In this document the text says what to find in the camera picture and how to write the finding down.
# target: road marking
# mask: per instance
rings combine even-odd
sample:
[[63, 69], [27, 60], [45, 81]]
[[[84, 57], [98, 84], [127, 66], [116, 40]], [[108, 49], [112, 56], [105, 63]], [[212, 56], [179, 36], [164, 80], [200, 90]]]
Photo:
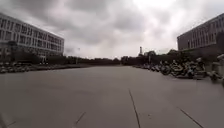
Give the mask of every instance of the road marking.
[[192, 118], [189, 114], [187, 114], [184, 110], [177, 107], [184, 115], [186, 115], [188, 118], [190, 118], [194, 123], [196, 123], [200, 128], [204, 128], [199, 122], [197, 122], [194, 118]]
[[141, 125], [140, 125], [140, 121], [139, 121], [139, 116], [138, 116], [138, 113], [137, 113], [137, 109], [135, 107], [135, 102], [134, 102], [134, 98], [131, 94], [131, 90], [129, 89], [129, 95], [131, 97], [131, 101], [132, 101], [132, 105], [133, 105], [133, 108], [135, 110], [135, 116], [136, 116], [136, 119], [137, 119], [137, 123], [138, 123], [138, 128], [141, 128]]
[[86, 114], [86, 112], [83, 112], [82, 115], [78, 118], [78, 120], [74, 123], [74, 128], [77, 128], [77, 125], [79, 121], [83, 118], [83, 116]]
[[9, 126], [15, 124], [15, 123], [16, 123], [16, 121], [14, 121], [14, 122], [12, 122], [11, 124], [7, 125], [7, 128], [8, 128]]

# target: roof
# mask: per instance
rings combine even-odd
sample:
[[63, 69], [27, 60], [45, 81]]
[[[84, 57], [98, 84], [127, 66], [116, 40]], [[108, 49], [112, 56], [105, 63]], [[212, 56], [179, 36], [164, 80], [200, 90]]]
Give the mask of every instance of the roof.
[[184, 32], [183, 34], [181, 34], [181, 35], [178, 36], [177, 38], [179, 38], [179, 37], [181, 37], [181, 36], [183, 36], [183, 35], [185, 35], [185, 34], [187, 34], [187, 33], [190, 33], [190, 32], [192, 32], [193, 30], [195, 30], [195, 29], [197, 29], [197, 28], [200, 28], [200, 27], [202, 27], [202, 26], [204, 26], [204, 25], [206, 25], [206, 24], [208, 24], [208, 23], [213, 22], [214, 20], [218, 19], [219, 17], [224, 17], [224, 13], [222, 13], [222, 14], [220, 14], [220, 15], [218, 15], [218, 16], [216, 16], [216, 17], [214, 17], [214, 18], [212, 18], [212, 19], [210, 19], [210, 20], [208, 20], [208, 21], [206, 21], [206, 22], [204, 22], [204, 23], [202, 23], [202, 24], [200, 24], [200, 25], [198, 25], [198, 26], [196, 26], [196, 27], [194, 27], [194, 28], [192, 28], [192, 29], [186, 31], [186, 32]]

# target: pavement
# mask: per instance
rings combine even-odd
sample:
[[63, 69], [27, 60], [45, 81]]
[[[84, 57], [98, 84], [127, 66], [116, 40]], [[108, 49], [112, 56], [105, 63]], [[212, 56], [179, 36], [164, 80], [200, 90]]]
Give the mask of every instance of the pavement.
[[223, 128], [223, 109], [221, 84], [132, 67], [0, 75], [9, 128]]

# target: white building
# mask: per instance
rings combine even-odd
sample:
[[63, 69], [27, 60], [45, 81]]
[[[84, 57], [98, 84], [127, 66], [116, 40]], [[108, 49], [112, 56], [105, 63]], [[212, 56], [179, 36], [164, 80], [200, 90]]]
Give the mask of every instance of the white building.
[[0, 13], [0, 45], [9, 41], [17, 42], [19, 49], [42, 57], [62, 55], [64, 51], [63, 38]]
[[195, 55], [221, 54], [217, 46], [217, 35], [224, 32], [224, 14], [185, 32], [177, 37], [178, 50], [189, 51]]

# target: overcast sky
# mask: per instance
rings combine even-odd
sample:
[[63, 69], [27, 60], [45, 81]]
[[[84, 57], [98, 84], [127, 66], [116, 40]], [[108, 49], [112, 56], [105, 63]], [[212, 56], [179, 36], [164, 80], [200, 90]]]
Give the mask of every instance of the overcast sky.
[[223, 0], [0, 0], [0, 12], [65, 39], [65, 54], [137, 56], [177, 48], [181, 33], [224, 12]]

